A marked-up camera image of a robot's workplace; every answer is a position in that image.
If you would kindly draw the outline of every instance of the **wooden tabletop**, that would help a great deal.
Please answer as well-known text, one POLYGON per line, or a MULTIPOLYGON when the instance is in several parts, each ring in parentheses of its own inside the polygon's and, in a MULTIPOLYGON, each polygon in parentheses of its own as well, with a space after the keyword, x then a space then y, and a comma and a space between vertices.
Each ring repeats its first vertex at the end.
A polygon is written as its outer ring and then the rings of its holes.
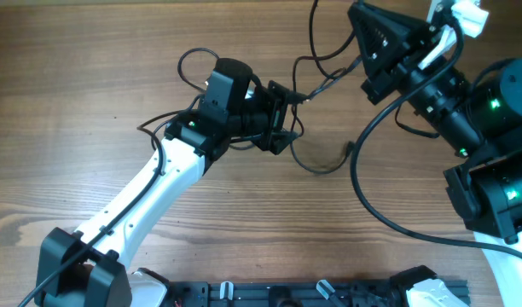
MULTIPOLYGON (((370 1, 424 18, 425 0, 370 1)), ((147 162, 148 138, 135 127, 186 107, 195 91, 177 76, 187 49, 207 47, 249 64, 264 84, 291 86, 293 60, 309 53, 310 1, 174 3, 0 9, 0 306, 34 286, 39 245, 54 227, 73 231, 101 210, 147 162)), ((321 1, 319 54, 337 49, 351 26, 350 1, 321 1)), ((522 1, 483 1, 489 24, 467 39, 457 67, 469 78, 493 61, 522 56, 522 1)), ((356 43, 334 70, 357 55, 356 43)), ((209 55, 184 71, 202 83, 209 55)), ((360 90, 363 67, 299 109, 306 134, 299 157, 338 162, 389 99, 374 107, 360 90)), ((322 77, 299 68, 299 90, 322 77)), ((402 120, 429 129, 407 106, 402 120)), ((445 193, 442 174, 461 161, 444 140, 383 122, 360 158, 360 179, 388 217, 430 235, 472 240, 445 193)), ((425 264, 467 279, 474 306, 502 301, 479 250, 400 235, 371 217, 351 187, 348 164, 314 176, 294 161, 257 149, 229 150, 178 199, 143 242, 132 268, 172 281, 317 281, 386 278, 425 264)))

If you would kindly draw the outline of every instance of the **wood grain surface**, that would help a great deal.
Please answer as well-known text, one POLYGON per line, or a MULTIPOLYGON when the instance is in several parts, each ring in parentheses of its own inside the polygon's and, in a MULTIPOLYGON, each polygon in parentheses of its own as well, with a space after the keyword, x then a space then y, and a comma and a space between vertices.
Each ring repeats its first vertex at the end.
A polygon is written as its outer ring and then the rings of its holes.
MULTIPOLYGON (((423 18, 425 0, 370 1, 423 18)), ((489 24, 468 39, 457 67, 473 78, 493 61, 522 56, 522 1, 483 1, 489 24)), ((187 106, 196 95, 177 76, 193 47, 248 63, 263 83, 291 86, 298 55, 309 53, 311 3, 175 3, 0 9, 0 306, 16 305, 35 283, 39 245, 54 227, 73 231, 101 210, 151 154, 135 127, 187 106)), ((349 1, 321 1, 319 54, 337 49, 351 26, 349 1)), ((347 65, 354 43, 328 69, 347 65)), ((202 83, 209 55, 184 71, 202 83)), ((345 143, 387 102, 374 107, 360 90, 363 67, 299 109, 300 158, 336 163, 345 143)), ((299 90, 322 81, 299 68, 299 90)), ((429 129, 407 106, 403 122, 429 129)), ((430 235, 473 238, 455 214, 442 174, 460 161, 443 140, 377 128, 360 158, 374 206, 430 235)), ((317 281, 388 277, 425 264, 469 280, 474 306, 502 301, 483 253, 397 234, 371 217, 351 187, 348 165, 325 177, 257 149, 228 151, 154 227, 132 268, 173 281, 317 281)))

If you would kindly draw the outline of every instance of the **wooden table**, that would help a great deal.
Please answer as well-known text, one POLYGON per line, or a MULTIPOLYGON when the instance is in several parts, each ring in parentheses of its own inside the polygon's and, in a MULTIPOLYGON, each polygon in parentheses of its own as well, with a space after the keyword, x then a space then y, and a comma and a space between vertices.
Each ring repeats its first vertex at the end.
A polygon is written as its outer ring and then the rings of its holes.
MULTIPOLYGON (((423 18, 428 2, 370 1, 423 18)), ((469 78, 491 62, 522 56, 522 1, 484 1, 490 21, 467 40, 458 68, 469 78)), ((146 119, 187 106, 196 95, 177 76, 179 56, 203 46, 248 63, 264 84, 291 85, 298 55, 309 53, 310 1, 175 3, 0 9, 0 306, 16 305, 35 283, 38 249, 54 227, 73 231, 101 210, 151 155, 135 130, 146 119)), ((322 1, 319 54, 351 29, 350 1, 322 1)), ((354 43, 328 69, 357 54, 354 43)), ((192 55, 186 74, 201 83, 209 55, 192 55)), ((336 163, 387 102, 360 90, 363 68, 299 109, 306 135, 300 158, 336 163)), ((322 81, 301 64, 299 90, 322 81)), ((428 129, 407 106, 403 122, 428 129)), ((460 161, 431 141, 385 121, 363 150, 360 177, 376 208, 404 227, 471 240, 444 191, 442 171, 460 161)), ((412 240, 371 217, 348 167, 313 176, 257 149, 229 150, 154 227, 132 268, 173 281, 316 281, 386 278, 425 264, 468 279, 473 305, 500 306, 478 250, 412 240)))

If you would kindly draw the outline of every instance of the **green light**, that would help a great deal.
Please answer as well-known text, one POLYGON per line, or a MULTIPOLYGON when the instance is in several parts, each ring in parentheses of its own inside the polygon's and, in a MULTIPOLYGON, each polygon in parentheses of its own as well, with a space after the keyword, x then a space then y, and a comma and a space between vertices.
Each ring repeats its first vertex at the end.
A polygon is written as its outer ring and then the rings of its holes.
POLYGON ((517 191, 506 192, 506 195, 508 200, 514 200, 519 197, 519 193, 517 193, 517 191))
POLYGON ((497 109, 500 107, 500 102, 497 100, 497 99, 493 99, 491 102, 490 102, 490 107, 492 107, 492 109, 497 109))

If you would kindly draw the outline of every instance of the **white plastic part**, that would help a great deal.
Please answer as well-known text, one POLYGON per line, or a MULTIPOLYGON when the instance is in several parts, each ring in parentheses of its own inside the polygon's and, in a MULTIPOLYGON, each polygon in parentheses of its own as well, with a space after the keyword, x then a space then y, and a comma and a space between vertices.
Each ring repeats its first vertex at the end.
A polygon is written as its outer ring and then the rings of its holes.
POLYGON ((160 306, 166 295, 166 286, 150 275, 137 271, 128 276, 132 291, 130 307, 160 306))
MULTIPOLYGON (((522 252, 522 232, 519 233, 519 242, 512 245, 491 235, 477 232, 474 234, 477 242, 507 246, 522 252)), ((503 304, 506 307, 522 306, 522 259, 504 252, 488 250, 483 250, 483 252, 498 283, 503 304)))
MULTIPOLYGON (((440 0, 432 0, 432 6, 428 14, 427 21, 432 22, 434 12, 438 9, 440 0)), ((479 8, 480 0, 456 0, 452 6, 452 15, 460 22, 460 27, 464 35, 476 38, 483 32, 484 25, 489 18, 489 12, 479 8)), ((456 43, 455 30, 450 26, 443 27, 443 34, 439 44, 430 52, 429 55, 418 65, 424 69, 435 61, 440 55, 449 51, 456 43)))
MULTIPOLYGON (((198 182, 204 174, 204 157, 194 153, 194 148, 174 139, 162 141, 165 160, 164 176, 159 176, 153 186, 140 201, 113 227, 111 235, 104 236, 94 248, 106 253, 114 250, 119 253, 118 261, 127 269, 138 247, 149 231, 165 214, 170 205, 189 186, 198 182)), ((91 220, 76 229, 81 231, 81 241, 89 242, 108 225, 147 185, 159 161, 157 151, 126 187, 91 220)))
POLYGON ((411 307, 467 307, 439 279, 415 283, 407 290, 407 302, 411 307))

